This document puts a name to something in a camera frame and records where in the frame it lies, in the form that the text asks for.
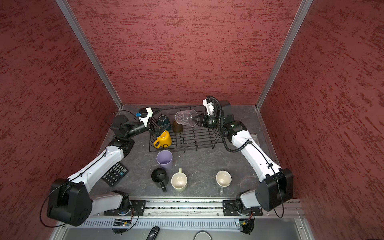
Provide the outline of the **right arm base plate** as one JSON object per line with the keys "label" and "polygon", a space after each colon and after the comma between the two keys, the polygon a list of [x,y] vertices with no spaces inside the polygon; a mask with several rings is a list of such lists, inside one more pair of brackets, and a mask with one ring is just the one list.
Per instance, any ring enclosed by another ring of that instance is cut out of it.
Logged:
{"label": "right arm base plate", "polygon": [[226,217],[260,217],[263,216],[263,210],[261,207],[253,207],[250,209],[243,209],[237,204],[235,200],[223,200],[223,214]]}

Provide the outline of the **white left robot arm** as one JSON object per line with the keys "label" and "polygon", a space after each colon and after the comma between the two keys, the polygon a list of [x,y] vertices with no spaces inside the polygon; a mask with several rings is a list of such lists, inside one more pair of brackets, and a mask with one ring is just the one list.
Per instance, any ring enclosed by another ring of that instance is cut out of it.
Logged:
{"label": "white left robot arm", "polygon": [[156,127],[152,123],[152,118],[160,111],[160,108],[142,108],[136,114],[137,121],[130,121],[123,114],[115,116],[110,126],[115,137],[105,150],[77,173],[52,183],[50,193],[43,203],[47,206],[47,217],[77,227],[88,217],[105,211],[133,216],[134,208],[128,194],[112,191],[91,198],[89,193],[100,179],[107,176],[131,152],[135,136],[149,132],[159,137],[166,130],[166,127]]}

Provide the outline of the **clear glass cup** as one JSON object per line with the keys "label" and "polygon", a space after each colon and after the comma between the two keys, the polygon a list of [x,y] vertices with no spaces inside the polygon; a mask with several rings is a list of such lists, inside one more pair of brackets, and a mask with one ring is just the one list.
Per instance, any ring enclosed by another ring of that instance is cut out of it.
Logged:
{"label": "clear glass cup", "polygon": [[198,115],[196,110],[178,111],[175,114],[175,121],[183,126],[194,127],[197,123],[193,120]]}

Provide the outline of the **yellow mug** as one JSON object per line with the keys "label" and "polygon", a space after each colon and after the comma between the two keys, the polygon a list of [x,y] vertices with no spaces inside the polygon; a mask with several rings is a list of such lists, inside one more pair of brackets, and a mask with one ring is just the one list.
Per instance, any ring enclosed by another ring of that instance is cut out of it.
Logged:
{"label": "yellow mug", "polygon": [[170,133],[165,130],[154,142],[154,147],[156,149],[162,148],[169,148],[172,145],[172,138]]}

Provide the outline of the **teal green cup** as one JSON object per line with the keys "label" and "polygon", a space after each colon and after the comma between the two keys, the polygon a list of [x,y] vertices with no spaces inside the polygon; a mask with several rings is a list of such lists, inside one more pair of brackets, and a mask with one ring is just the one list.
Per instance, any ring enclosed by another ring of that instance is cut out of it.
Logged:
{"label": "teal green cup", "polygon": [[164,115],[159,116],[157,123],[159,126],[167,127],[166,130],[168,132],[172,130],[172,124],[167,116],[164,116]]}

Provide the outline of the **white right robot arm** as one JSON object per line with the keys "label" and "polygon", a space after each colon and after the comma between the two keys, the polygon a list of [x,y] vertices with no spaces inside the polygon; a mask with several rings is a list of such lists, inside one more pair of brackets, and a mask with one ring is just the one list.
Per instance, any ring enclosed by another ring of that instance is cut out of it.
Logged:
{"label": "white right robot arm", "polygon": [[294,197],[294,175],[282,169],[257,145],[246,126],[235,120],[228,101],[207,96],[203,101],[205,113],[193,117],[200,127],[216,129],[230,153],[242,153],[255,171],[259,186],[256,190],[241,193],[237,197],[239,212],[260,207],[269,212]]}

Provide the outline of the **olive glass cup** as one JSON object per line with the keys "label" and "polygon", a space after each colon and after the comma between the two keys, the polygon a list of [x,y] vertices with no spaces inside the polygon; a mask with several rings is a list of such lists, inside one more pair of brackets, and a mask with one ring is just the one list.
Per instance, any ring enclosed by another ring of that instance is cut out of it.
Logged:
{"label": "olive glass cup", "polygon": [[173,132],[175,134],[180,134],[183,132],[183,125],[179,124],[178,122],[174,121],[172,126]]}

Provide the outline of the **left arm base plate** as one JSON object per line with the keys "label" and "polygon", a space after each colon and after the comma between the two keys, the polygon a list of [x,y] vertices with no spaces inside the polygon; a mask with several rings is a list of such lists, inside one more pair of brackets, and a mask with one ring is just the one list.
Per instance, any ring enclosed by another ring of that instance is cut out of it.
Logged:
{"label": "left arm base plate", "polygon": [[127,211],[121,210],[108,210],[103,212],[104,216],[117,216],[117,217],[129,217],[129,216],[142,216],[146,207],[146,200],[130,200],[130,206]]}

